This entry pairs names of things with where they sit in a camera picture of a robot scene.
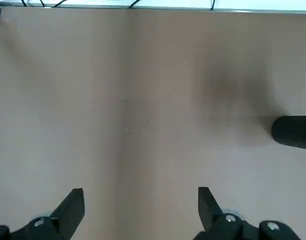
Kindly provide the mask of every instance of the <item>black cable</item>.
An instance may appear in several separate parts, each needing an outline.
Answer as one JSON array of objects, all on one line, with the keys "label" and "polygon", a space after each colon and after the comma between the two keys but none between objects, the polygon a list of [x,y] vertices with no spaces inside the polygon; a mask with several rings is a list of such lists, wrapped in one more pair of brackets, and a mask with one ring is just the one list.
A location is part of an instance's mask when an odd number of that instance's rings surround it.
[{"label": "black cable", "polygon": [[25,3],[24,0],[22,0],[22,3],[23,3],[23,5],[24,5],[24,7],[25,7],[25,6],[27,7],[27,4]]},{"label": "black cable", "polygon": [[131,9],[136,3],[138,3],[140,0],[134,1],[128,8]]},{"label": "black cable", "polygon": [[39,1],[41,1],[41,4],[42,4],[42,5],[43,5],[43,7],[45,8],[45,7],[46,7],[46,5],[44,4],[43,0],[39,0]]},{"label": "black cable", "polygon": [[214,9],[215,1],[216,1],[216,0],[213,0],[213,4],[212,4],[212,7],[211,7],[211,11],[213,11],[213,9]]},{"label": "black cable", "polygon": [[55,4],[53,6],[53,8],[57,8],[60,4],[62,4],[63,2],[66,2],[67,0],[61,0],[59,3]]}]

